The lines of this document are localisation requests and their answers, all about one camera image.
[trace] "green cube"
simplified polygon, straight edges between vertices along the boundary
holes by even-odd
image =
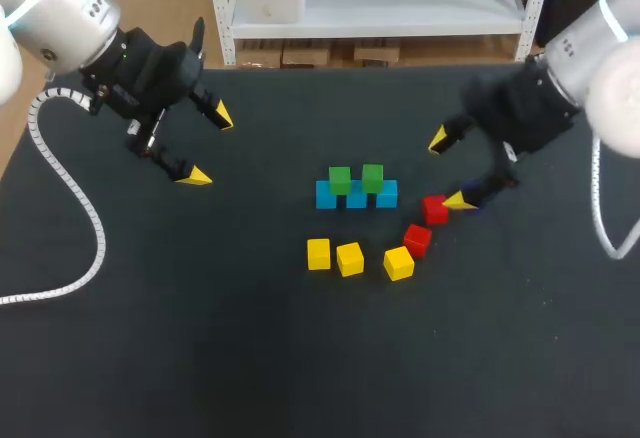
[[[329,168],[329,191],[332,195],[351,194],[351,168],[348,166]]]
[[[384,167],[382,165],[362,166],[362,188],[365,193],[377,195],[384,188]]]

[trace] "yellow cube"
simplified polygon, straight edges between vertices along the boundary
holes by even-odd
[[[394,248],[384,254],[384,269],[391,281],[402,280],[413,275],[414,261],[406,247]]]
[[[310,270],[330,270],[331,245],[329,240],[307,240],[307,261]]]
[[[364,256],[358,243],[339,246],[336,249],[338,255],[338,268],[342,276],[352,276],[364,271]]]

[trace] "white cable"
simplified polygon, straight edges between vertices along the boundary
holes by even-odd
[[[620,248],[616,250],[607,236],[600,210],[600,138],[595,134],[593,135],[593,150],[591,153],[591,212],[596,235],[604,251],[614,260],[623,259],[640,238],[640,220],[633,226]]]
[[[31,133],[31,138],[33,138],[33,142],[38,148],[38,151],[40,151],[44,159],[47,160],[47,162],[51,165],[55,172],[60,176],[60,178],[62,178],[62,180],[73,192],[82,207],[87,212],[87,215],[89,216],[89,219],[93,224],[93,229],[96,232],[96,241],[98,243],[96,257],[93,260],[91,268],[89,268],[89,270],[81,278],[74,281],[73,283],[62,288],[56,288],[55,290],[0,297],[0,306],[8,305],[11,303],[21,303],[25,301],[46,300],[49,298],[57,298],[59,296],[73,293],[74,291],[82,288],[94,276],[96,276],[96,274],[100,270],[100,267],[102,266],[104,256],[107,252],[107,242],[104,234],[104,229],[102,228],[100,217],[96,213],[95,208],[89,201],[89,198],[87,198],[87,196],[82,192],[75,180],[71,178],[69,173],[67,173],[67,170],[65,170],[60,162],[56,159],[56,157],[53,156],[53,153],[51,153],[51,150],[49,150],[49,147],[42,139],[42,135],[40,135],[40,129],[38,127],[38,113],[40,112],[40,107],[50,99],[58,97],[69,98],[81,108],[85,109],[86,111],[89,110],[89,103],[91,102],[91,99],[88,96],[83,95],[82,93],[70,90],[69,88],[51,88],[49,90],[43,91],[33,100],[33,102],[31,102],[31,108],[29,109],[29,116],[27,118],[29,133]]]

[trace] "wooden floor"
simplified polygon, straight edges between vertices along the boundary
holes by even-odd
[[[125,30],[140,27],[161,44],[188,42],[199,16],[207,25],[206,66],[223,67],[211,0],[116,0],[122,7]],[[514,37],[430,38],[406,40],[399,66],[449,63],[506,63],[513,57]],[[23,52],[23,82],[17,95],[0,110],[0,176],[26,124],[29,103],[44,86],[45,68]],[[332,53],[332,66],[359,66],[353,62],[353,46],[342,42]]]

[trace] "robotic arm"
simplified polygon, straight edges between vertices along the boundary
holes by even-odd
[[[463,111],[443,123],[429,149],[441,154],[479,128],[494,166],[446,206],[479,208],[517,185],[514,164],[569,130],[583,109],[605,144],[640,158],[640,41],[630,39],[640,31],[639,2],[599,0],[512,76],[474,80],[463,91]]]
[[[128,147],[136,155],[151,158],[174,181],[211,183],[195,165],[173,157],[157,136],[169,108],[185,98],[218,128],[233,127],[222,100],[200,80],[204,21],[196,22],[189,45],[168,47],[139,28],[123,32],[119,22],[113,0],[0,0],[0,106],[22,75],[15,38],[52,72],[79,70],[93,95],[92,114],[106,104],[131,120]]]
[[[18,91],[22,80],[22,59],[18,45],[4,25],[5,16],[0,6],[0,106],[4,105]]]

